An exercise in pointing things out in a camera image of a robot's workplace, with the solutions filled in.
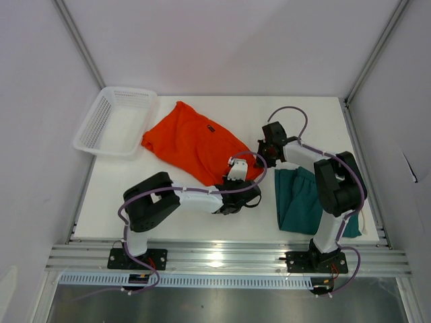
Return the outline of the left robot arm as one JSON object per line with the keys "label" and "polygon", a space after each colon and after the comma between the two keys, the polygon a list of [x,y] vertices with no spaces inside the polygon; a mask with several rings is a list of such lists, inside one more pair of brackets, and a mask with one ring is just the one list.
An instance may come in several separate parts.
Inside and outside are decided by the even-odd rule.
{"label": "left robot arm", "polygon": [[215,186],[185,187],[171,180],[167,172],[158,172],[123,194],[124,203],[117,211],[123,221],[123,262],[129,268],[141,268],[146,261],[147,232],[157,227],[177,209],[191,209],[222,215],[242,208],[254,208],[261,190],[253,180],[224,178]]}

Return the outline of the orange shorts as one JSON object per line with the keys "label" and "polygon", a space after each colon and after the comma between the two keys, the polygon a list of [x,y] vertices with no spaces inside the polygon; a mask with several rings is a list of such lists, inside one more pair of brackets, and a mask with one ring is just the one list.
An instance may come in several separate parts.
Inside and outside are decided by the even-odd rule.
{"label": "orange shorts", "polygon": [[228,129],[182,101],[143,134],[141,145],[206,186],[222,184],[228,160],[250,150]]}

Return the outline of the green shorts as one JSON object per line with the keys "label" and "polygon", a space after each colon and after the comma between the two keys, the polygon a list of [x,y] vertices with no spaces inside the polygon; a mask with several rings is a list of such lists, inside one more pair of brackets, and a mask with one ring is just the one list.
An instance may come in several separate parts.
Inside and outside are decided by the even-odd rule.
{"label": "green shorts", "polygon": [[302,167],[276,169],[274,183],[279,229],[315,235],[323,213],[315,175]]}

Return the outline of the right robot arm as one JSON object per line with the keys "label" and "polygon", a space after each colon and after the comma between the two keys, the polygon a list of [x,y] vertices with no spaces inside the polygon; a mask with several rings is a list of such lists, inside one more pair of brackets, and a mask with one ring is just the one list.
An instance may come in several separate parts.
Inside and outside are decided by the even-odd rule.
{"label": "right robot arm", "polygon": [[264,125],[262,131],[264,138],[258,141],[258,154],[268,167],[276,166],[278,161],[290,162],[315,176],[323,212],[310,241],[307,262],[312,270],[323,271],[340,253],[338,242],[348,219],[362,209],[367,198],[354,154],[328,153],[311,147],[295,136],[289,137],[279,122]]}

